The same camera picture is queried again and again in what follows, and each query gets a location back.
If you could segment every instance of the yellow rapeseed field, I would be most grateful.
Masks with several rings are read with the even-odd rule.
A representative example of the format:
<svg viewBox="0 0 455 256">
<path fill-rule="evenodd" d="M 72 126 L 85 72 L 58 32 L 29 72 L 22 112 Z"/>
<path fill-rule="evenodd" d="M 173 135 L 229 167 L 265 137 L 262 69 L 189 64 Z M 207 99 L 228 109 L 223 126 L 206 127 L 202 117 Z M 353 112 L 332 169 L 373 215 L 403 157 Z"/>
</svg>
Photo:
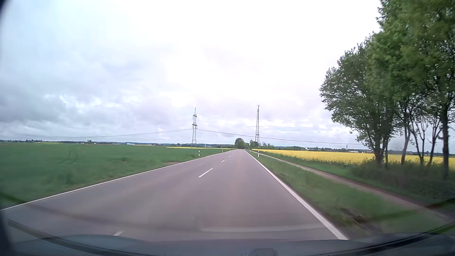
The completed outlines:
<svg viewBox="0 0 455 256">
<path fill-rule="evenodd" d="M 374 154 L 369 153 L 349 153 L 349 152 L 322 152 L 322 151 L 298 151 L 298 150 L 275 150 L 261 149 L 262 152 L 270 152 L 275 154 L 294 156 L 309 161 L 320 161 L 327 163 L 344 163 L 344 164 L 359 164 L 364 160 L 372 159 Z M 390 162 L 401 161 L 401 155 L 389 155 Z M 416 155 L 407 155 L 406 161 L 418 162 L 419 157 Z M 442 157 L 434 157 L 434 163 L 441 163 Z M 455 158 L 449 158 L 449 166 L 454 166 Z"/>
</svg>

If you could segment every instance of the power line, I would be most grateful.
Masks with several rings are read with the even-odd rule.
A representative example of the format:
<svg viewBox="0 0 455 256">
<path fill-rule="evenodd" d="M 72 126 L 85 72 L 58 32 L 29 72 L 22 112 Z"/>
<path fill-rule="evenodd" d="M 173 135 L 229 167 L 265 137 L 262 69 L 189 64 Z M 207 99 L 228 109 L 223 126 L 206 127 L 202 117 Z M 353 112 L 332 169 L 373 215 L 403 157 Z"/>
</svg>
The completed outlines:
<svg viewBox="0 0 455 256">
<path fill-rule="evenodd" d="M 191 129 L 180 129 L 180 130 L 154 132 L 154 133 L 135 133 L 135 134 L 122 134 L 122 135 L 107 135 L 107 136 L 49 136 L 49 135 L 28 134 L 28 133 L 16 133 L 16 134 L 24 135 L 24 136 L 48 137 L 48 138 L 106 138 L 106 137 L 136 136 L 136 135 L 157 134 L 157 133 L 172 133 L 172 132 L 180 132 L 180 131 L 187 131 L 187 130 L 191 130 Z"/>
<path fill-rule="evenodd" d="M 234 124 L 234 123 L 221 123 L 221 122 L 205 121 L 203 119 L 199 119 L 199 121 L 202 121 L 203 123 L 216 123 L 216 124 L 240 126 L 240 127 L 244 127 L 244 128 L 254 128 L 254 126 L 252 126 L 252 125 L 241 125 L 241 124 Z M 283 130 L 283 129 L 269 128 L 269 127 L 282 127 L 282 126 L 274 126 L 274 125 L 259 126 L 259 127 L 263 128 L 263 129 L 266 129 L 266 130 L 283 131 L 283 132 L 313 133 L 313 134 L 322 134 L 322 135 L 350 135 L 350 136 L 357 136 L 357 134 L 351 134 L 351 133 L 320 133 L 320 132 L 317 132 L 317 131 Z"/>
<path fill-rule="evenodd" d="M 198 129 L 199 131 L 204 131 L 204 132 L 211 132 L 211 133 L 222 133 L 222 134 L 229 134 L 229 135 L 236 135 L 236 136 L 244 136 L 244 137 L 254 137 L 251 135 L 244 135 L 244 134 L 236 134 L 236 133 L 224 133 L 224 132 L 218 132 L 218 131 L 209 131 L 209 130 L 202 130 Z M 339 142 L 323 142 L 323 141 L 306 141 L 306 140 L 295 140 L 295 139 L 285 139 L 285 138 L 268 138 L 268 137 L 261 137 L 261 138 L 266 138 L 266 139 L 275 139 L 275 140 L 284 140 L 284 141 L 294 141 L 294 142 L 307 142 L 307 143 L 324 143 L 324 144 L 340 144 L 340 145 L 362 145 L 360 143 L 339 143 Z"/>
</svg>

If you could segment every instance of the green field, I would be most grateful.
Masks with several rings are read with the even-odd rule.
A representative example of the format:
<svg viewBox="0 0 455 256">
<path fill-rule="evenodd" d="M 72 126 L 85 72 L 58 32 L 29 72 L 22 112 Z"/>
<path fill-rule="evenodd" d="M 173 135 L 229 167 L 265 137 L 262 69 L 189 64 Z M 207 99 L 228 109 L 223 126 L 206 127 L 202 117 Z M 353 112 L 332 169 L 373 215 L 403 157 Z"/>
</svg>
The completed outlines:
<svg viewBox="0 0 455 256">
<path fill-rule="evenodd" d="M 351 238 L 370 236 L 375 232 L 429 231 L 443 225 L 427 215 L 408 211 L 376 195 L 335 183 L 288 163 L 266 156 L 258 160 Z M 356 224 L 346 212 L 361 216 L 367 223 Z"/>
<path fill-rule="evenodd" d="M 221 153 L 221 149 L 75 143 L 0 143 L 2 207 Z M 5 197 L 19 199 L 14 201 Z"/>
</svg>

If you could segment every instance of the cloud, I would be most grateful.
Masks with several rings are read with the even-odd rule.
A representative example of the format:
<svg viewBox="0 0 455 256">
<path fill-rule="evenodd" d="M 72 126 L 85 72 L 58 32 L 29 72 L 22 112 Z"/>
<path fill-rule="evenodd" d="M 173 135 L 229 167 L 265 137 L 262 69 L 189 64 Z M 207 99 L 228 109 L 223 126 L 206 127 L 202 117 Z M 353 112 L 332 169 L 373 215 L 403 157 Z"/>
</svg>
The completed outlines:
<svg viewBox="0 0 455 256">
<path fill-rule="evenodd" d="M 339 56 L 378 29 L 377 6 L 12 1 L 0 25 L 0 137 L 190 129 L 196 107 L 198 142 L 238 137 L 203 129 L 249 141 L 259 104 L 264 137 L 355 144 L 318 89 Z M 191 131 L 99 139 L 188 143 Z"/>
</svg>

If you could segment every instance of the windshield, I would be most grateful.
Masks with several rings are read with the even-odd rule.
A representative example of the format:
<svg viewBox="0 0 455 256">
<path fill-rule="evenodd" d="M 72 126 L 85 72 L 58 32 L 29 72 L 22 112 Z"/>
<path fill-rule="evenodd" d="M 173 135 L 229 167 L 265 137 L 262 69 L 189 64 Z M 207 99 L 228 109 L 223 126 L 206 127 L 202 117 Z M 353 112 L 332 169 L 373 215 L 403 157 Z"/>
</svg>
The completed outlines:
<svg viewBox="0 0 455 256">
<path fill-rule="evenodd" d="M 451 237 L 454 6 L 5 2 L 9 243 L 282 255 Z"/>
</svg>

